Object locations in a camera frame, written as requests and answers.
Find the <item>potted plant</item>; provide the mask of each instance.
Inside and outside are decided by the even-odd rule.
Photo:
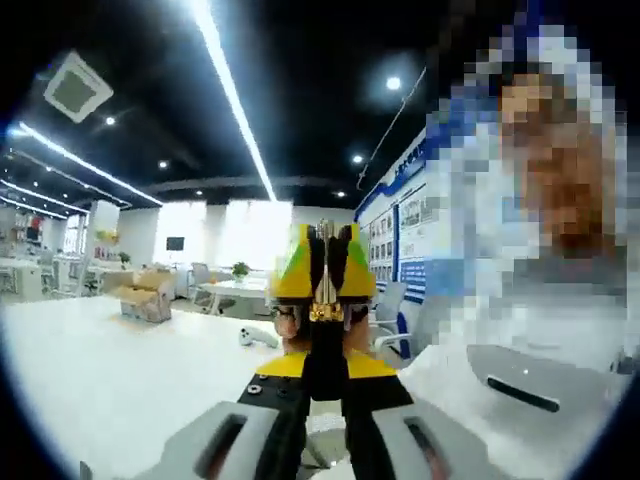
[[[249,275],[249,265],[244,262],[237,262],[231,267],[231,275],[236,282],[241,282],[244,277]]]
[[[120,257],[120,262],[122,263],[122,269],[126,270],[127,267],[125,266],[125,264],[127,264],[127,263],[129,263],[131,261],[131,257],[126,252],[120,252],[118,254],[118,256]]]

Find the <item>game controller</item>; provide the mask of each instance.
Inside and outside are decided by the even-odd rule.
[[[271,348],[278,348],[278,339],[273,335],[269,335],[259,328],[242,327],[240,329],[240,345],[247,347],[253,342],[263,342]]]

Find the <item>cardboard box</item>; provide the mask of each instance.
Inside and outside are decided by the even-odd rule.
[[[161,323],[171,318],[171,296],[173,275],[171,273],[147,272],[135,279],[131,272],[118,272],[110,279],[119,285],[108,294],[120,299],[122,314],[152,323]]]

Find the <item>window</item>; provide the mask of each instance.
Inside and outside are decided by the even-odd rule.
[[[158,214],[153,261],[162,264],[204,261],[205,202],[166,203]],[[180,251],[167,250],[168,237],[183,237]]]
[[[80,215],[72,215],[67,219],[67,226],[64,232],[64,244],[62,245],[64,253],[84,255],[84,249],[87,243],[88,224],[89,215],[82,217]]]
[[[245,262],[254,270],[271,270],[284,253],[291,228],[291,202],[234,200],[226,210],[218,265]]]

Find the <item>ceiling air vent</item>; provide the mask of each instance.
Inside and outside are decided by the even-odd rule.
[[[53,76],[44,98],[75,123],[113,95],[107,82],[86,64],[80,56],[71,52]]]

